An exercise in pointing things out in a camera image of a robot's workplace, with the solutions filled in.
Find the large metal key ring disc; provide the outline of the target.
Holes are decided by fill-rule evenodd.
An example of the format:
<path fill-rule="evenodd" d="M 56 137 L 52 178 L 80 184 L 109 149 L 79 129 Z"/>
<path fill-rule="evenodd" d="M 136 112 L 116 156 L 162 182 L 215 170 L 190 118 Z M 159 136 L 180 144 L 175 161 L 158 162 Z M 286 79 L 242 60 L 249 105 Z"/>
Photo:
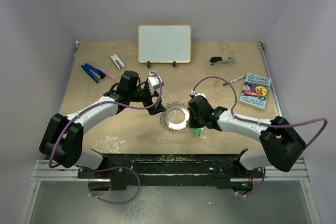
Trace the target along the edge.
<path fill-rule="evenodd" d="M 183 132 L 190 122 L 188 106 L 179 101 L 167 103 L 165 112 L 161 113 L 160 122 L 170 132 Z"/>

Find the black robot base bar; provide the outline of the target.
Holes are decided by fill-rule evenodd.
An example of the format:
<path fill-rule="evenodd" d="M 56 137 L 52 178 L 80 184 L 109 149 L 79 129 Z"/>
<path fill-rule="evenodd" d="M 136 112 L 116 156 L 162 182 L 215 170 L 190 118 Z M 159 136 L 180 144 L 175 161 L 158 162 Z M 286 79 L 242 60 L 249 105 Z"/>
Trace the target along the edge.
<path fill-rule="evenodd" d="M 253 179 L 263 177 L 262 168 L 252 171 L 238 166 L 235 154 L 106 154 L 99 172 L 80 168 L 79 178 L 91 183 L 111 180 L 111 190 L 127 186 L 209 186 L 251 191 Z"/>

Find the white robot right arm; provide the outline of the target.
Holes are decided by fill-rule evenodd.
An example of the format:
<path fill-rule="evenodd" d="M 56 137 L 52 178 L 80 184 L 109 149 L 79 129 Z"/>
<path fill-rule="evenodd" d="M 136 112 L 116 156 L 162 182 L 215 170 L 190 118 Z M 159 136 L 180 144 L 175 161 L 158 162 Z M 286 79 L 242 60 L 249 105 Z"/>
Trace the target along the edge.
<path fill-rule="evenodd" d="M 227 108 L 212 108 L 201 95 L 191 98 L 188 106 L 191 128 L 233 132 L 261 143 L 261 148 L 243 150 L 238 155 L 233 166 L 238 177 L 246 177 L 253 169 L 267 166 L 289 172 L 307 147 L 297 131 L 281 116 L 272 120 L 240 114 L 233 116 Z"/>

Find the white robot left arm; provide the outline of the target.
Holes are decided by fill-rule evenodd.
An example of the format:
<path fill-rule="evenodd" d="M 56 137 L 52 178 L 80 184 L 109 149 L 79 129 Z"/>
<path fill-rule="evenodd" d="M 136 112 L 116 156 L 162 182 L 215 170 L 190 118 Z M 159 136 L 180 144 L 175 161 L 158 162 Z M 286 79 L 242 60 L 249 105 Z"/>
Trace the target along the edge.
<path fill-rule="evenodd" d="M 98 101 L 88 107 L 68 115 L 53 115 L 39 146 L 39 151 L 49 159 L 49 167 L 59 165 L 85 167 L 96 178 L 108 172 L 109 160 L 103 154 L 83 146 L 84 135 L 93 127 L 112 116 L 120 114 L 125 108 L 134 108 L 131 103 L 142 103 L 141 110 L 149 115 L 164 112 L 162 105 L 162 78 L 150 71 L 145 81 L 139 75 L 127 70 Z"/>

